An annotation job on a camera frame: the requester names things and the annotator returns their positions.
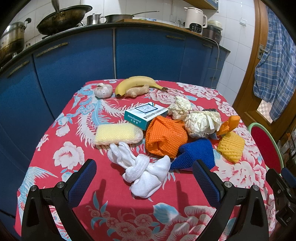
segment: blue textured fabric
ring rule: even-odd
[[[289,33],[272,10],[268,11],[266,50],[255,69],[255,96],[272,103],[269,115],[277,120],[296,87],[296,47]]]
[[[77,207],[96,174],[96,162],[92,160],[78,177],[68,193],[69,208]]]
[[[212,143],[206,138],[199,138],[194,142],[181,145],[179,152],[181,154],[172,162],[171,169],[190,168],[198,159],[201,159],[209,170],[215,166]]]
[[[212,207],[219,208],[221,204],[220,193],[197,161],[193,162],[192,171],[209,204]]]
[[[296,188],[296,177],[294,177],[294,175],[289,171],[288,168],[284,167],[281,170],[281,176],[285,179],[285,181],[291,188]]]

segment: cabinet handle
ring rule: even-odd
[[[15,69],[13,69],[7,76],[7,78],[9,78],[14,72],[16,72],[18,69],[20,69],[21,67],[25,66],[26,64],[28,64],[29,61],[25,61],[22,64],[20,64],[18,67],[16,67]]]
[[[184,38],[181,37],[176,37],[176,36],[171,36],[171,35],[167,35],[167,38],[171,38],[171,39],[180,39],[180,40],[185,40]]]
[[[42,52],[36,54],[36,57],[39,57],[39,56],[41,56],[41,55],[43,55],[43,54],[45,54],[45,53],[47,53],[47,52],[49,52],[49,51],[51,51],[51,50],[53,50],[53,49],[56,49],[56,48],[59,48],[59,47],[65,46],[65,45],[67,45],[67,44],[68,44],[68,42],[65,42],[65,43],[61,43],[61,44],[58,44],[58,45],[52,46],[52,47],[50,47],[49,49],[46,49],[46,50],[44,50],[44,51],[42,51]]]
[[[213,45],[210,45],[210,44],[203,44],[203,46],[211,48],[211,49],[213,48]]]

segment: white tile wall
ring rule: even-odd
[[[59,0],[60,8],[77,4],[87,4],[93,7],[86,17],[93,13],[101,13],[102,16],[109,14],[135,14],[137,12],[154,11],[137,15],[135,18],[152,18],[158,22],[177,25],[170,22],[170,15],[181,22],[186,20],[184,7],[192,7],[183,0]],[[13,19],[12,22],[24,21],[27,17],[32,19],[25,30],[25,42],[37,43],[41,41],[41,35],[36,26],[48,14],[54,11],[51,0],[31,0]],[[217,89],[227,101],[232,104],[246,71],[254,38],[255,9],[254,0],[220,0],[219,12],[204,9],[208,20],[217,20],[222,23],[222,39],[220,45],[229,49],[226,56]],[[239,24],[240,18],[247,20],[247,26]]]

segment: table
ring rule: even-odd
[[[124,169],[107,157],[108,146],[95,147],[92,140],[97,125],[122,122],[124,111],[139,103],[153,101],[168,107],[174,101],[174,96],[182,96],[194,104],[195,110],[216,108],[222,121],[236,115],[234,109],[216,90],[167,81],[157,81],[159,85],[169,88],[166,93],[150,88],[149,93],[135,99],[118,99],[114,93],[107,99],[94,96],[98,83],[111,84],[115,89],[120,81],[87,82],[74,94],[41,138],[17,192],[15,229],[19,234],[29,188],[32,185],[50,188],[59,181],[66,181],[88,158],[96,161],[97,172],[80,205],[73,210],[94,240],[195,240],[213,216],[215,208],[208,204],[193,174],[186,171],[169,172],[162,187],[148,199],[133,197],[129,184],[121,177]],[[241,161],[231,164],[214,150],[216,166],[211,171],[237,187],[259,186],[271,233],[275,226],[275,203],[272,189],[265,181],[264,161],[242,121],[234,131],[245,139]],[[146,153],[144,142],[131,145],[135,155]],[[211,142],[216,149],[219,141]],[[50,207],[50,210],[60,234],[70,240],[55,208]],[[229,235],[238,210],[235,207],[220,240],[225,240]]]

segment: banana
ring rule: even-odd
[[[130,88],[136,87],[136,86],[144,86],[144,85],[149,85],[149,87],[160,89],[160,90],[167,89],[165,87],[158,85],[155,82],[155,80],[152,78],[149,78],[146,76],[133,76],[120,82],[115,89],[115,94],[119,96],[124,96],[126,91],[129,90]]]

